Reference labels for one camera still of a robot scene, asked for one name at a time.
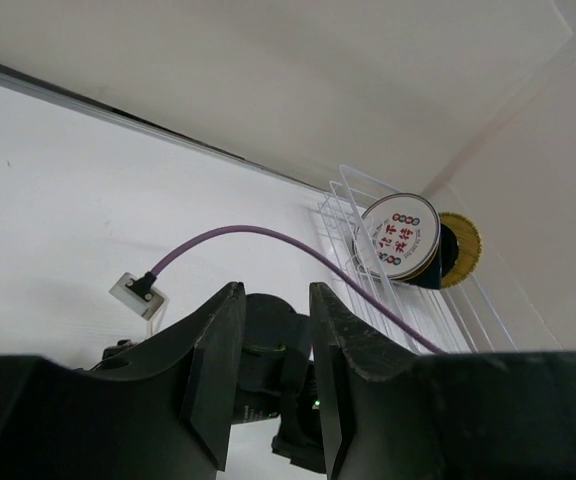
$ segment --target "wire rack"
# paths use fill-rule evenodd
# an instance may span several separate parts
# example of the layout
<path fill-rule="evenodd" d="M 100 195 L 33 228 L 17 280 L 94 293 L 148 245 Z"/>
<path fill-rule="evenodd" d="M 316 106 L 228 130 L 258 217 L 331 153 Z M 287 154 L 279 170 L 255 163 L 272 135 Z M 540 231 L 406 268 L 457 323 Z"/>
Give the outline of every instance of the wire rack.
<path fill-rule="evenodd" d="M 516 350 L 507 329 L 474 276 L 441 292 L 427 290 L 388 279 L 375 249 L 356 249 L 353 252 L 351 245 L 354 241 L 361 236 L 369 238 L 371 225 L 366 225 L 361 218 L 365 210 L 363 206 L 400 191 L 352 167 L 343 165 L 340 172 L 341 182 L 330 182 L 330 192 L 324 193 L 319 204 L 319 230 L 326 255 L 393 313 L 442 349 L 448 352 L 498 350 L 499 342 L 491 340 L 490 327 L 484 327 L 492 324 L 496 326 L 495 330 L 499 330 L 494 332 L 495 338 L 501 332 L 508 343 L 501 349 Z M 361 267 L 365 264 L 377 265 L 379 275 L 365 272 Z M 428 353 L 341 279 L 335 278 L 334 288 L 366 323 L 415 353 Z"/>

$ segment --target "metal wire shelf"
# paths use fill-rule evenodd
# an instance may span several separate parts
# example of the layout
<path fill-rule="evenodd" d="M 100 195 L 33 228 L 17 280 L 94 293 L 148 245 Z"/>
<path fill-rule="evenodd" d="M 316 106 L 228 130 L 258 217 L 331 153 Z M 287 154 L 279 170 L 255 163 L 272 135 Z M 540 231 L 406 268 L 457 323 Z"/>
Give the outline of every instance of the metal wire shelf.
<path fill-rule="evenodd" d="M 512 338 L 476 277 L 471 276 L 463 284 L 441 292 L 427 290 L 388 279 L 374 249 L 357 249 L 353 253 L 352 242 L 361 235 L 368 238 L 370 230 L 370 225 L 365 225 L 361 219 L 364 206 L 386 195 L 398 193 L 399 190 L 352 167 L 343 165 L 340 172 L 341 182 L 330 182 L 330 192 L 324 193 L 323 201 L 319 204 L 322 243 L 329 258 L 408 325 L 448 352 L 496 350 L 480 318 L 482 304 L 486 315 L 495 320 L 495 324 L 507 337 L 508 349 L 516 350 Z M 378 276 L 362 269 L 361 265 L 366 264 L 368 259 L 371 260 L 370 264 L 379 265 Z M 341 279 L 335 280 L 335 290 L 356 315 L 409 350 L 428 353 Z"/>

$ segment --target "cable connector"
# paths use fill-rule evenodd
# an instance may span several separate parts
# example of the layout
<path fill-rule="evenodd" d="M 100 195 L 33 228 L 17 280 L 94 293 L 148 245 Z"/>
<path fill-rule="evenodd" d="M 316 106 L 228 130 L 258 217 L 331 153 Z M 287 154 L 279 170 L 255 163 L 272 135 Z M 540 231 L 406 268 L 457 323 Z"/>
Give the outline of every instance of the cable connector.
<path fill-rule="evenodd" d="M 166 296 L 153 287 L 155 280 L 157 277 L 151 272 L 139 279 L 124 273 L 110 289 L 110 294 L 140 317 L 150 320 L 167 301 Z"/>

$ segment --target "yellow brush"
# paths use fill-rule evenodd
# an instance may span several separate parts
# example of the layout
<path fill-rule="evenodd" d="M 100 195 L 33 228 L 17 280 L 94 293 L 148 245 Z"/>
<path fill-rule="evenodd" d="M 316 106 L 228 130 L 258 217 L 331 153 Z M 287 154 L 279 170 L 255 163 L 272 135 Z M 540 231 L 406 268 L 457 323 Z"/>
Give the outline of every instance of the yellow brush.
<path fill-rule="evenodd" d="M 468 218 L 458 213 L 440 213 L 439 219 L 452 230 L 459 245 L 455 265 L 441 279 L 441 288 L 450 288 L 463 282 L 477 267 L 482 251 L 481 235 Z"/>

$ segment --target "cable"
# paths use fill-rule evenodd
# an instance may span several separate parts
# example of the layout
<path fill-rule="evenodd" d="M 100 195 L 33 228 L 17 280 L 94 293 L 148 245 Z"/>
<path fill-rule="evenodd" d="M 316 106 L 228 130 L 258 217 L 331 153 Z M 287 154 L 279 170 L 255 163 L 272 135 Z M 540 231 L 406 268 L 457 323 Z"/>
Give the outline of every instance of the cable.
<path fill-rule="evenodd" d="M 361 295 L 364 300 L 370 303 L 373 307 L 375 307 L 379 312 L 381 312 L 386 318 L 388 318 L 391 322 L 397 325 L 401 330 L 406 332 L 412 338 L 414 338 L 417 342 L 421 345 L 426 347 L 432 353 L 446 353 L 426 337 L 421 335 L 412 327 L 408 326 L 401 318 L 397 317 L 394 313 L 388 310 L 385 306 L 379 302 L 376 298 L 374 298 L 370 293 L 364 290 L 357 282 L 355 282 L 352 278 L 350 278 L 347 274 L 345 274 L 337 265 L 332 263 L 326 257 L 324 257 L 321 253 L 315 250 L 312 247 L 309 247 L 305 243 L 300 242 L 288 235 L 284 235 L 283 233 L 276 232 L 274 230 L 270 230 L 268 228 L 263 227 L 255 227 L 253 225 L 230 225 L 227 227 L 219 227 L 215 228 L 214 230 L 209 230 L 204 232 L 200 235 L 197 235 L 194 238 L 191 238 L 187 242 L 181 244 L 173 251 L 171 251 L 168 255 L 162 258 L 157 265 L 155 265 L 148 274 L 152 274 L 154 277 L 157 277 L 168 265 L 170 265 L 173 261 L 179 258 L 181 255 L 186 253 L 193 247 L 196 247 L 200 243 L 205 242 L 206 240 L 210 240 L 211 238 L 219 237 L 221 235 L 227 235 L 229 233 L 256 233 L 258 235 L 265 235 L 267 237 L 276 238 L 277 240 L 281 240 L 282 242 L 288 243 L 293 247 L 297 247 L 300 250 L 303 250 L 310 256 L 314 257 L 320 263 L 323 263 L 326 267 L 330 270 L 335 272 L 344 282 L 346 282 L 350 287 Z"/>

